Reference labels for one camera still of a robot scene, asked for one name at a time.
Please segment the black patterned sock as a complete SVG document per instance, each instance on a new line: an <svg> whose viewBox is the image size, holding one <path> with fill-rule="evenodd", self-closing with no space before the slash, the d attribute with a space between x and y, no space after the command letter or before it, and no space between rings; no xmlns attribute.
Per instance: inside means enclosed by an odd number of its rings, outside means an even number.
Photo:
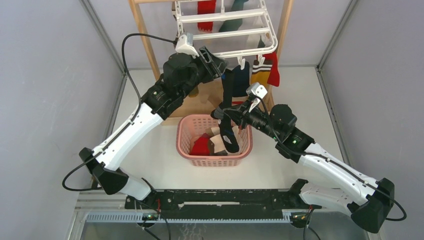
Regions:
<svg viewBox="0 0 424 240"><path fill-rule="evenodd" d="M229 153L237 153L240 150L237 142L236 134L233 131L232 119L229 115L232 107L233 88L234 88L235 74L232 70L226 69L221 76L223 87L223 100L219 105L219 109L223 114L219 124L220 136Z"/></svg>

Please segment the pink plastic laundry basket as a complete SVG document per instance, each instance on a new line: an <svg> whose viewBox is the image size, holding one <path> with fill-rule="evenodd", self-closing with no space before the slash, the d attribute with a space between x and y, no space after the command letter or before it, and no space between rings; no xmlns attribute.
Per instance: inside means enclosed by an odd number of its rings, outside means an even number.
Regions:
<svg viewBox="0 0 424 240"><path fill-rule="evenodd" d="M235 128L238 133L240 152L217 156L209 153L207 130L218 128L219 121L207 114L191 114L183 117L177 128L176 149L185 159L196 167L235 167L247 157L253 148L253 134L250 126L243 130Z"/></svg>

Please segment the white plastic clip hanger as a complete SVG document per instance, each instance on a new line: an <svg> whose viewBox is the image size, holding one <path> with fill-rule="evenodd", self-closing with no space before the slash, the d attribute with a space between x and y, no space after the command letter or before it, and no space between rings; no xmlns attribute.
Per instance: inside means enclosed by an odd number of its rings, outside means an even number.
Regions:
<svg viewBox="0 0 424 240"><path fill-rule="evenodd" d="M273 53L279 45L263 0L217 0L212 13L198 13L198 0L173 3L178 53L199 56L202 47L213 55L245 66L248 58Z"/></svg>

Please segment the beige brown ribbed sock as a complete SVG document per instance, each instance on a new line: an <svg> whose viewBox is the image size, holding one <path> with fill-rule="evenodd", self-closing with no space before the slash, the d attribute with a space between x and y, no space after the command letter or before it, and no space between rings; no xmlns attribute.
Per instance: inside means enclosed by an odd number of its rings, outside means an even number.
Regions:
<svg viewBox="0 0 424 240"><path fill-rule="evenodd" d="M220 128L218 126L207 128L205 130L205 133L210 137L207 142L207 148L210 156L235 156L240 154L242 149L240 147L241 137L239 134L239 127L233 126L232 131L236 137L235 143L238 147L238 151L236 152L230 152L226 149L225 143L227 143L229 138L225 136L225 141L223 141L220 135Z"/></svg>

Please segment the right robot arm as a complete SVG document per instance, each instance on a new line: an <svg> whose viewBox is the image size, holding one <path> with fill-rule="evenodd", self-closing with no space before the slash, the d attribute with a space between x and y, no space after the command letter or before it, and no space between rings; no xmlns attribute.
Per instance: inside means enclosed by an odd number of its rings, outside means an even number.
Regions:
<svg viewBox="0 0 424 240"><path fill-rule="evenodd" d="M286 104L275 105L270 113L252 101L211 112L216 120L230 118L237 126L252 126L273 138L278 153L296 164L310 168L336 184L328 188L298 179L289 194L295 208L305 204L332 209L349 216L363 230L377 234L395 204L395 185L387 178L376 180L328 153L312 137L296 127L297 117Z"/></svg>

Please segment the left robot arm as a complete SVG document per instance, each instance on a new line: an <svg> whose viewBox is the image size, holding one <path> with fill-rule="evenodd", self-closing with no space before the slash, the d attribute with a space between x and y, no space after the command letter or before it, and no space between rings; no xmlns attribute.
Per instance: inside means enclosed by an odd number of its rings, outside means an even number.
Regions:
<svg viewBox="0 0 424 240"><path fill-rule="evenodd" d="M177 52L163 65L163 73L140 97L128 119L94 149L84 147L79 157L107 195L123 193L135 198L143 208L156 203L151 186L120 169L128 153L147 133L182 106L184 99L199 84L219 78L228 62L201 47L197 55Z"/></svg>

